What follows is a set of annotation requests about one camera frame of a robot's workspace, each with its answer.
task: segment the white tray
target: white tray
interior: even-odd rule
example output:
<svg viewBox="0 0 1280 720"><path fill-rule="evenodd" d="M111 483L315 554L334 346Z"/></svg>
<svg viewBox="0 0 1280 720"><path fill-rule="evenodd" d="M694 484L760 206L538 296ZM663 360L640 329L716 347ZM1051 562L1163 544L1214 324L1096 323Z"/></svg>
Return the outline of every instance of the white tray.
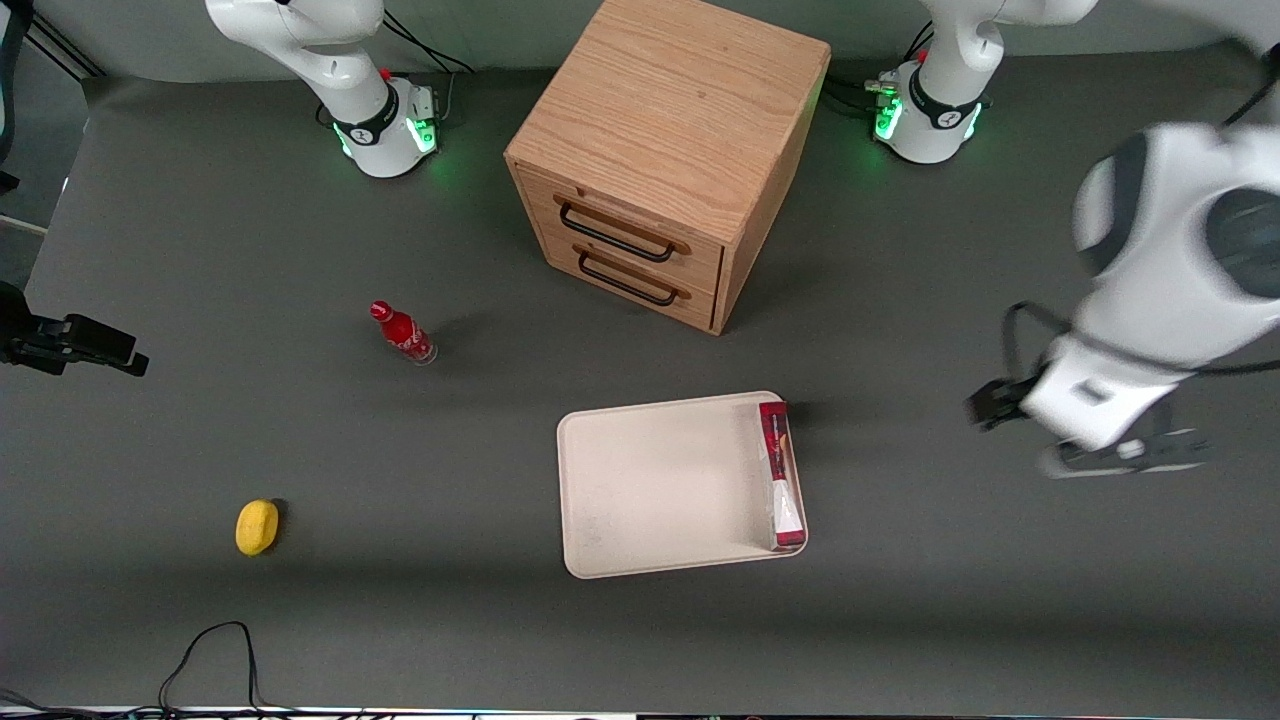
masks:
<svg viewBox="0 0 1280 720"><path fill-rule="evenodd" d="M608 578L804 550L771 550L772 475L759 404L780 400L746 392L566 415L558 439L568 571Z"/></svg>

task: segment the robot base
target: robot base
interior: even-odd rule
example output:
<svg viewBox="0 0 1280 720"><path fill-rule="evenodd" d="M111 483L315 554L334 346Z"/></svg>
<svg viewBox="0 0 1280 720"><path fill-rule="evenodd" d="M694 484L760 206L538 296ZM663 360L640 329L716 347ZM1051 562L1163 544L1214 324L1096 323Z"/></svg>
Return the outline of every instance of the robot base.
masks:
<svg viewBox="0 0 1280 720"><path fill-rule="evenodd" d="M392 78L389 85L399 95L399 111L375 145L348 142L334 128L343 152L375 178L393 178L412 170L422 158L435 152L439 141L431 88L417 87L403 78Z"/></svg>
<svg viewBox="0 0 1280 720"><path fill-rule="evenodd" d="M904 160L932 165L950 159L960 145L969 140L974 122L982 113L982 105L979 104L968 118L959 118L955 127L934 128L929 117L911 101L910 94L904 92L908 81L919 67L919 63L910 60L879 74L879 86L896 90L884 96L888 101L876 114L872 138L888 145Z"/></svg>

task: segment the coca-cola bottle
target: coca-cola bottle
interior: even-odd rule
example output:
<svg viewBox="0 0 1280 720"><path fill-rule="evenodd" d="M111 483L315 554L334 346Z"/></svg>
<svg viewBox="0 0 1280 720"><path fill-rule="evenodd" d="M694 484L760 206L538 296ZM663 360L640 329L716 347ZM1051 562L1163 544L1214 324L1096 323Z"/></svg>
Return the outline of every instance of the coca-cola bottle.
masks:
<svg viewBox="0 0 1280 720"><path fill-rule="evenodd" d="M403 352L415 365L426 365L435 360L435 343L426 337L422 328L417 327L413 318L393 310L381 300L369 306L369 314L381 325L387 342Z"/></svg>

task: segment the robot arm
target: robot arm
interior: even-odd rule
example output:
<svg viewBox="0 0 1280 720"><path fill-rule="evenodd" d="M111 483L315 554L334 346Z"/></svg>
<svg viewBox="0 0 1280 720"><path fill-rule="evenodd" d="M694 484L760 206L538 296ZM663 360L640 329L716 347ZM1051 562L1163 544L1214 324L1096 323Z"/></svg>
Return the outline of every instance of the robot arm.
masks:
<svg viewBox="0 0 1280 720"><path fill-rule="evenodd" d="M913 163L941 163L973 133L978 99L1005 56L995 23L1057 26L1087 15L1097 0L922 0L933 44L869 90L887 92L873 137Z"/></svg>
<svg viewBox="0 0 1280 720"><path fill-rule="evenodd" d="M223 35L297 73L334 119L358 123L387 101L387 86L367 53L312 50L372 37L383 23L380 1L207 0L206 6Z"/></svg>
<svg viewBox="0 0 1280 720"><path fill-rule="evenodd" d="M228 38L293 70L334 118L343 151L365 173L394 177L436 147L430 88L387 79L355 47L383 22L381 0L205 0Z"/></svg>
<svg viewBox="0 0 1280 720"><path fill-rule="evenodd" d="M1080 187L1075 242L1094 290L1021 409L1098 450L1189 369L1280 320L1280 128L1162 124L1132 137Z"/></svg>

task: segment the black metal handle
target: black metal handle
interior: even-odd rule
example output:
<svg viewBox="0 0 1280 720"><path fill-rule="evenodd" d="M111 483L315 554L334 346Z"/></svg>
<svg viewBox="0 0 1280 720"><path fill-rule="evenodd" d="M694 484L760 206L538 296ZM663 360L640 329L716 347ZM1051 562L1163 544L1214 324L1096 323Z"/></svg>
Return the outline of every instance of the black metal handle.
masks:
<svg viewBox="0 0 1280 720"><path fill-rule="evenodd" d="M588 254L585 250L579 250L577 251L577 269L582 270L584 275L586 275L589 278L595 278L595 279L600 281L602 283L605 283L605 284L608 284L611 287L616 287L616 288L621 290L622 292L626 292L627 295L634 295L634 296L639 297L640 300L644 300L645 302L652 302L652 304L657 305L658 307L666 307L666 306L671 305L672 302L675 302L676 297L680 296L680 291L677 291L677 290L672 290L671 295L668 295L667 297L658 297L657 295L649 295L648 292L645 292L643 290L636 290L636 288L628 286L627 283L625 283L622 281L613 279L609 275L605 275L604 273L600 273L598 270L593 270L593 269L588 268L586 266L586 259L588 258L590 258L590 254Z"/></svg>
<svg viewBox="0 0 1280 720"><path fill-rule="evenodd" d="M664 250L662 254L649 252L648 250L636 247L635 245L631 245L630 242L621 241L621 240L618 240L618 238L616 238L616 237L613 237L611 234L605 234L605 233L603 233L603 232L600 232L600 231L598 231L595 228L589 228L589 227L584 225L582 223L579 223L577 220L571 220L568 218L568 211L572 210L572 209L573 209L573 206L570 205L568 202L561 202L561 222L564 223L566 228L568 228L571 231L580 232L580 233L585 234L586 237L599 240L600 242L612 245L613 247L617 247L618 250L623 250L626 252L630 252L630 254L635 255L636 258L644 258L645 260L648 260L650 263L666 263L667 260L671 260L671 254L675 252L675 250L676 250L675 243L668 242L667 243L667 250Z"/></svg>

